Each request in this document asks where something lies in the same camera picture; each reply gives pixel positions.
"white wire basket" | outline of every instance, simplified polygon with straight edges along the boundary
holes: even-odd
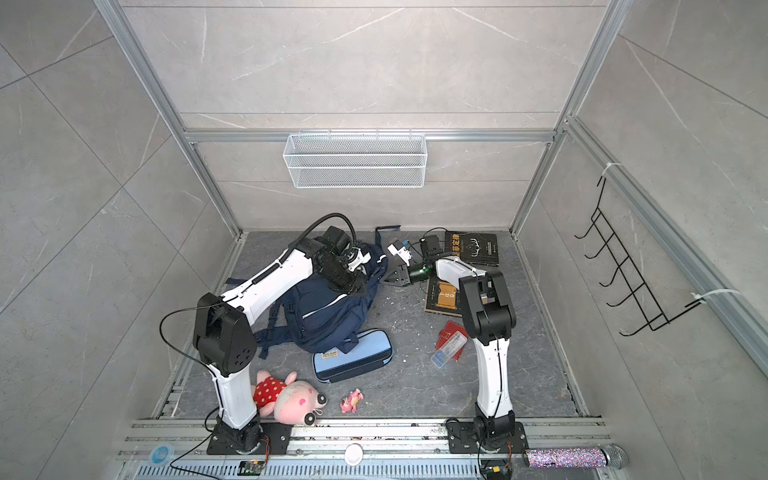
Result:
[[[427,142],[410,132],[299,133],[283,158],[296,188],[423,187]]]

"gray marble wall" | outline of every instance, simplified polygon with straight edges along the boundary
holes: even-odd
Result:
[[[91,0],[0,3],[0,151],[0,478],[99,478],[232,238]]]
[[[763,315],[767,15],[764,2],[637,0],[579,112]],[[599,285],[614,265],[606,251],[584,258],[600,248],[594,231],[574,238],[599,176],[566,142],[520,236],[589,412],[627,448],[632,478],[765,478],[768,382],[711,310],[620,334],[641,313],[606,305],[628,291]],[[685,276],[610,185],[601,206],[664,311],[680,312],[694,291]]]
[[[581,120],[764,319],[768,2],[643,0]]]
[[[330,211],[356,228],[401,224],[506,230],[544,150],[530,142],[429,144],[422,188],[297,189],[284,143],[200,144],[243,228],[303,230]]]
[[[189,127],[554,127],[603,0],[123,0]]]
[[[189,128],[552,128],[601,0],[124,0]],[[430,144],[426,185],[297,190],[281,144],[202,144],[246,229],[506,229],[543,144]],[[270,205],[270,208],[253,208]]]

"metal vent grate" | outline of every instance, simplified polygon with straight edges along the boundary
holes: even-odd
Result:
[[[219,478],[247,478],[238,475],[239,460],[190,460],[175,465]],[[317,480],[359,480],[360,478],[430,478],[435,480],[475,480],[479,477],[477,462],[468,458],[368,460],[351,467],[343,460],[275,459],[270,460],[259,475],[260,480],[313,478]],[[170,467],[142,465],[135,480],[166,480],[172,478],[206,478]]]

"zip tie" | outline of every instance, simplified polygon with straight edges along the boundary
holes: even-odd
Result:
[[[707,301],[704,299],[704,297],[714,295],[715,293],[735,293],[736,295],[742,295],[739,290],[734,290],[731,288],[718,288],[716,290],[710,290],[709,292],[702,293],[701,295],[694,292],[691,292],[690,294],[694,296],[695,300],[701,300],[702,303],[706,303]]]
[[[614,165],[621,165],[621,164],[615,164],[613,162],[608,162],[605,164],[605,168],[603,169],[603,173],[600,174],[601,177],[605,177],[605,172],[608,171],[609,168],[613,167]]]

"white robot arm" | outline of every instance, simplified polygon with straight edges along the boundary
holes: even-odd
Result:
[[[343,218],[352,238],[335,227],[314,240],[306,238],[330,217]],[[247,281],[221,296],[208,293],[200,298],[193,342],[200,359],[214,375],[221,418],[217,436],[224,437],[232,449],[249,453],[258,446],[259,417],[250,388],[250,363],[258,348],[251,327],[259,315],[313,273],[323,275],[342,293],[354,292],[365,283],[364,269],[370,260],[370,254],[357,247],[346,217],[330,214],[305,230],[277,260]]]
[[[515,412],[509,399],[507,350],[515,311],[501,272],[486,272],[456,256],[435,260],[437,277],[458,290],[464,327],[478,358],[480,386],[475,433],[493,449],[515,432]]]

